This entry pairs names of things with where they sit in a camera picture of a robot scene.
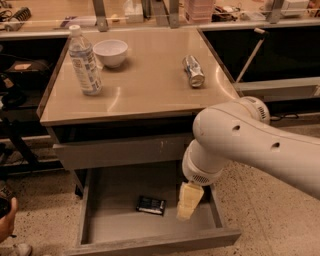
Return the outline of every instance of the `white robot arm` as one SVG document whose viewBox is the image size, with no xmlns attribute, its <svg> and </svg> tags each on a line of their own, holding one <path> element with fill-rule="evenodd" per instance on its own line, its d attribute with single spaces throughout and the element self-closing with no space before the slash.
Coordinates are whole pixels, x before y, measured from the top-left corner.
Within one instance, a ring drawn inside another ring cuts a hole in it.
<svg viewBox="0 0 320 256">
<path fill-rule="evenodd" d="M 195 139 L 182 163 L 189 184 L 181 187 L 178 218 L 190 218 L 202 186 L 212 184 L 229 160 L 256 167 L 320 199 L 320 139 L 269 123 L 267 107 L 253 97 L 214 105 L 197 115 Z"/>
</svg>

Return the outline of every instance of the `aluminum can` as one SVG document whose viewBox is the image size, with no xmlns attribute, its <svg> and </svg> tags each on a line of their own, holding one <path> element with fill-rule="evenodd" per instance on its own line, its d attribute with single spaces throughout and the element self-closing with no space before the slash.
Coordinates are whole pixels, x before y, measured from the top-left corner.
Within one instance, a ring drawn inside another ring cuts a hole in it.
<svg viewBox="0 0 320 256">
<path fill-rule="evenodd" d="M 182 60 L 183 67 L 188 74 L 189 84 L 192 87 L 199 87 L 204 83 L 205 76 L 202 72 L 201 66 L 198 60 L 192 56 L 187 55 Z"/>
</svg>

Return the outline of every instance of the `bowl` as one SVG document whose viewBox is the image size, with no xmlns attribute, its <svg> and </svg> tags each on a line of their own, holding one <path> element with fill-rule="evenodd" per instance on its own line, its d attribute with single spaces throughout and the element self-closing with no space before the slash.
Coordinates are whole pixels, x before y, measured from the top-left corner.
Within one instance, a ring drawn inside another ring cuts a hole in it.
<svg viewBox="0 0 320 256">
<path fill-rule="evenodd" d="M 110 39 L 96 43 L 93 52 L 97 59 L 109 68 L 116 68 L 126 59 L 128 45 L 121 40 Z"/>
</svg>

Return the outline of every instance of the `plastic bottle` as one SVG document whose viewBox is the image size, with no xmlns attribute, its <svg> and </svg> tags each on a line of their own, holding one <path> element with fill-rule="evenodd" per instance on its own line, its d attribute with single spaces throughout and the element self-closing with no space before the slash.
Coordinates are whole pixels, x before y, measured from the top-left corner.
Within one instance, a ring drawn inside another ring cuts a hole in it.
<svg viewBox="0 0 320 256">
<path fill-rule="evenodd" d="M 83 94 L 96 95 L 101 91 L 102 85 L 92 44 L 82 35 L 79 25 L 72 25 L 69 30 L 71 32 L 69 55 L 81 90 Z"/>
</svg>

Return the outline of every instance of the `shoe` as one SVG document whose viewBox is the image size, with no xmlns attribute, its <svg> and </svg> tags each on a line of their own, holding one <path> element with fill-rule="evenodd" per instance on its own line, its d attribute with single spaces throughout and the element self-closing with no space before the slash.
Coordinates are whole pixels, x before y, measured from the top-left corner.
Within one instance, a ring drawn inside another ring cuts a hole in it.
<svg viewBox="0 0 320 256">
<path fill-rule="evenodd" d="M 17 256 L 29 256 L 32 252 L 32 246 L 26 243 L 14 244 L 13 249 Z"/>
</svg>

